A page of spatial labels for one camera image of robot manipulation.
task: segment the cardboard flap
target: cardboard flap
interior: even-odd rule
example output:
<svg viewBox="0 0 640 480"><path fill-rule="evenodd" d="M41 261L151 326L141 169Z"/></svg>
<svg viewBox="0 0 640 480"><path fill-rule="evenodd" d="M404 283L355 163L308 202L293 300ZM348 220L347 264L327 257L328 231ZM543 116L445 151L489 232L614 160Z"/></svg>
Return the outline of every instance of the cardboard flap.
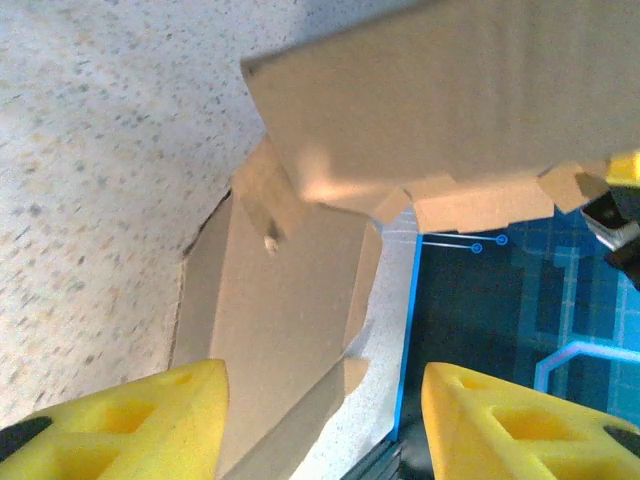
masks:
<svg viewBox="0 0 640 480"><path fill-rule="evenodd" d="M396 187L375 207L371 216L379 222L391 223L409 205L411 205L411 199L407 191L402 187Z"/></svg>
<svg viewBox="0 0 640 480"><path fill-rule="evenodd" d="M294 191L268 135L234 172L231 186L259 235L275 243L291 238L309 214L309 205Z"/></svg>
<svg viewBox="0 0 640 480"><path fill-rule="evenodd" d="M286 480L338 411L348 393L364 378L367 361L339 361L227 475L225 480Z"/></svg>
<svg viewBox="0 0 640 480"><path fill-rule="evenodd" d="M540 174L538 169L530 171L522 171L517 174L488 174L486 172L478 172L473 180L458 182L446 172L440 172L435 175L414 180L404 186L407 195L413 202L424 200L427 198L445 197L448 195L457 195L461 192L484 190L494 188L502 184L512 184L523 179L537 178Z"/></svg>
<svg viewBox="0 0 640 480"><path fill-rule="evenodd" d="M637 2L416 7L245 65L294 187L542 173L637 144Z"/></svg>
<svg viewBox="0 0 640 480"><path fill-rule="evenodd" d="M223 199L203 225L184 261L182 300L171 366L209 356L222 265L231 218L231 199Z"/></svg>
<svg viewBox="0 0 640 480"><path fill-rule="evenodd" d="M368 218L310 206L293 238L269 255L233 201L211 348L233 392L220 476L341 357L345 337L364 322L381 245Z"/></svg>
<svg viewBox="0 0 640 480"><path fill-rule="evenodd" d="M585 165L567 163L542 175L538 183L561 212L569 213L609 190L604 180L606 168L605 161Z"/></svg>
<svg viewBox="0 0 640 480"><path fill-rule="evenodd" d="M463 189L450 195L418 200L413 207L421 233L461 233L503 228L509 223L553 216L553 201L535 177Z"/></svg>

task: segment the brown cardboard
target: brown cardboard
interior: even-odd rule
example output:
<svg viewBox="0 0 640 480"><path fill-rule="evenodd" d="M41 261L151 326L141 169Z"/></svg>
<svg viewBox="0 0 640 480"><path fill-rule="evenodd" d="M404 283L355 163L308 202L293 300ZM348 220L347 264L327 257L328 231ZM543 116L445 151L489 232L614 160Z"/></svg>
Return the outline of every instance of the brown cardboard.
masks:
<svg viewBox="0 0 640 480"><path fill-rule="evenodd" d="M215 312L218 304L215 292L221 281L230 219L231 202L223 200L205 224L207 235L200 232L196 242L186 252L172 367L209 356L213 315L207 318L203 316L206 315L204 312Z"/></svg>
<svg viewBox="0 0 640 480"><path fill-rule="evenodd" d="M337 363L225 480L290 478L344 397L363 380L366 370L367 362L362 359L345 358Z"/></svg>
<svg viewBox="0 0 640 480"><path fill-rule="evenodd" d="M413 204L421 233L461 233L503 228L513 222L553 216L553 201L535 177L464 187Z"/></svg>
<svg viewBox="0 0 640 480"><path fill-rule="evenodd" d="M569 213L609 190L604 180L606 166L604 161L587 165L567 163L542 175L538 183L561 212Z"/></svg>
<svg viewBox="0 0 640 480"><path fill-rule="evenodd" d="M440 172L409 182L404 188L411 201L416 202L460 190L460 185L448 173Z"/></svg>
<svg viewBox="0 0 640 480"><path fill-rule="evenodd" d="M187 260L176 352L188 352L178 344L189 328L211 338L206 332L213 324L210 355L226 361L232 392L217 472L223 477L334 367L360 331L381 239L367 217L309 206L293 236L270 254L233 195L218 214ZM216 252L225 252L221 272Z"/></svg>
<svg viewBox="0 0 640 480"><path fill-rule="evenodd" d="M540 174L637 143L637 2L428 2L244 64L299 193Z"/></svg>
<svg viewBox="0 0 640 480"><path fill-rule="evenodd" d="M381 223L390 223L410 205L404 189L397 186L363 188L331 180L320 171L306 173L307 188L299 196L267 135L233 174L231 185L251 223L276 243L280 236L293 234L308 214L309 203L361 213Z"/></svg>
<svg viewBox="0 0 640 480"><path fill-rule="evenodd" d="M267 135L231 177L234 195L259 234L278 243L291 238L309 214Z"/></svg>

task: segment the cardboard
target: cardboard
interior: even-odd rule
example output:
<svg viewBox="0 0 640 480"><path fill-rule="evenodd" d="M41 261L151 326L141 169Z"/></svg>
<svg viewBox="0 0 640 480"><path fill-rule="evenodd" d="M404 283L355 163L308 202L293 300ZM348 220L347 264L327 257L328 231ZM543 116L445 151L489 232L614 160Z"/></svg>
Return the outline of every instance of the cardboard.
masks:
<svg viewBox="0 0 640 480"><path fill-rule="evenodd" d="M361 185L330 180L320 171L306 173L314 176L307 178L307 188L299 195L267 135L232 176L231 186L251 223L275 243L293 234L308 214L309 203L361 213L381 223L392 222L410 205L401 187L363 189Z"/></svg>
<svg viewBox="0 0 640 480"><path fill-rule="evenodd" d="M370 218L412 203L421 232L473 232L599 194L589 162L637 142L638 16L428 2L243 63L269 136L188 252L172 361L227 362L219 478L288 478L364 376L343 355L380 256Z"/></svg>
<svg viewBox="0 0 640 480"><path fill-rule="evenodd" d="M456 182L637 143L636 2L426 2L244 63L294 188Z"/></svg>
<svg viewBox="0 0 640 480"><path fill-rule="evenodd" d="M186 365L209 356L213 315L207 316L206 312L215 312L218 305L216 292L222 280L224 245L227 243L231 203L227 199L222 200L207 219L196 241L185 252L182 299L173 342L172 367Z"/></svg>
<svg viewBox="0 0 640 480"><path fill-rule="evenodd" d="M553 201L535 177L464 187L413 204L421 233L461 233L504 228L510 223L553 216Z"/></svg>
<svg viewBox="0 0 640 480"><path fill-rule="evenodd" d="M240 466L242 459L336 365L365 319L380 236L367 217L308 209L293 236L270 253L244 204L231 195L187 260L174 355L188 350L178 347L180 337L197 328L211 342L209 356L226 361L232 393L219 478L249 468ZM216 252L224 252L221 269ZM212 335L205 336L211 325ZM193 352L175 358L194 360ZM344 393L329 396L344 399Z"/></svg>
<svg viewBox="0 0 640 480"><path fill-rule="evenodd" d="M606 168L607 162L604 161L587 165L567 163L542 175L538 183L561 212L569 213L609 190L604 180Z"/></svg>
<svg viewBox="0 0 640 480"><path fill-rule="evenodd" d="M256 232L276 244L291 238L309 214L309 205L293 189L267 135L231 177Z"/></svg>
<svg viewBox="0 0 640 480"><path fill-rule="evenodd" d="M225 480L291 477L344 397L362 382L367 362L345 358L336 364L237 464Z"/></svg>

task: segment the blue line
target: blue line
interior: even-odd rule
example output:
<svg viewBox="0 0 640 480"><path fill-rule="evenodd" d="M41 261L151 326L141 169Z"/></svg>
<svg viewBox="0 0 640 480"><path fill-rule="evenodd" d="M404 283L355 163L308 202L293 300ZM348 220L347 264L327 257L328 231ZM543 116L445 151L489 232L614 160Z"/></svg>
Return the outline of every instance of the blue line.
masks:
<svg viewBox="0 0 640 480"><path fill-rule="evenodd" d="M549 375L551 374L551 370L564 365L576 355L588 355L590 357L635 364L640 363L640 352L634 350L627 350L610 345L573 341L537 363L533 382L534 390L546 393L549 390Z"/></svg>
<svg viewBox="0 0 640 480"><path fill-rule="evenodd" d="M460 233L427 233L427 235L431 235L433 237L450 237L450 238L461 238L461 239L469 239L469 240L490 240L492 242L496 241L498 237L484 237L481 235L463 235Z"/></svg>
<svg viewBox="0 0 640 480"><path fill-rule="evenodd" d="M413 272L411 273L411 287L409 288L409 306L407 307L407 327L404 332L404 350L402 352L402 364L400 366L400 381L398 382L398 394L396 395L396 411L394 415L393 428L387 439L392 442L398 441L400 433L400 414L402 413L402 399L404 398L404 381L407 376L407 362L409 360L409 343L411 342L411 326L413 325L413 312L416 303L416 292L418 290L418 276L420 273L420 257L422 256L423 235L416 238L416 252L413 257Z"/></svg>
<svg viewBox="0 0 640 480"><path fill-rule="evenodd" d="M437 242L422 242L423 245L431 245L432 247L447 247L447 248L465 248L471 249L470 245L457 245L454 243L437 243Z"/></svg>

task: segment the white speckled surface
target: white speckled surface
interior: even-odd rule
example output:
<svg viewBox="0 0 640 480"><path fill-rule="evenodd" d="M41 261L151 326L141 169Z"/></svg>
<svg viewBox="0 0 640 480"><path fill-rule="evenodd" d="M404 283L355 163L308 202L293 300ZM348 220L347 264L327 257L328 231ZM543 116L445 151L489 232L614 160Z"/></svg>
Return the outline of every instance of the white speckled surface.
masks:
<svg viewBox="0 0 640 480"><path fill-rule="evenodd" d="M262 135L239 59L401 3L3 3L0 426L166 368L181 252Z"/></svg>

